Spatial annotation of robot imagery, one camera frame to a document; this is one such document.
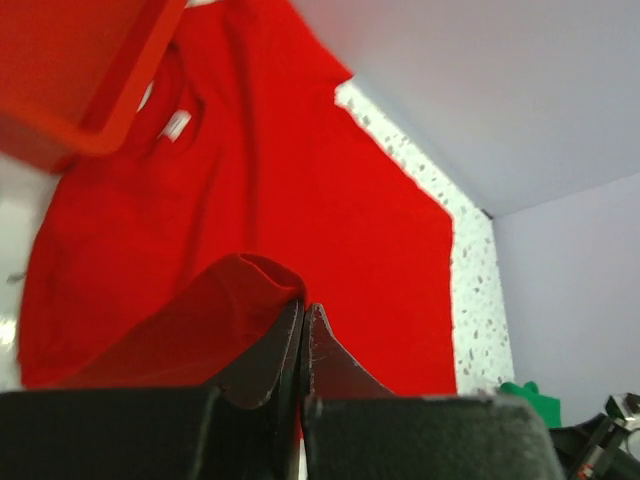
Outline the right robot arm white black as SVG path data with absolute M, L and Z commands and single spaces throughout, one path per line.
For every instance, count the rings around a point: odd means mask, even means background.
M 611 395 L 605 412 L 583 423 L 550 430 L 566 479 L 639 480 L 639 460 L 628 453 L 639 433 L 639 395 Z

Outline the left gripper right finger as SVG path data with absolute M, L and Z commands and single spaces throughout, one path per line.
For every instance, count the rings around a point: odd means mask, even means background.
M 301 405 L 311 479 L 560 479 L 550 435 L 524 401 L 393 394 L 307 311 Z

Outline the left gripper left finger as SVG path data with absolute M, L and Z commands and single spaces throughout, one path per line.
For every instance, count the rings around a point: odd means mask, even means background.
M 192 387 L 8 392 L 5 479 L 295 479 L 301 301 Z

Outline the red t-shirt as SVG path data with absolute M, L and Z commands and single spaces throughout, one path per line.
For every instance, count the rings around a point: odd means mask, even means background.
M 23 386 L 198 384 L 301 298 L 392 392 L 455 393 L 451 218 L 336 104 L 349 78 L 286 1 L 187 7 L 124 145 L 57 184 Z

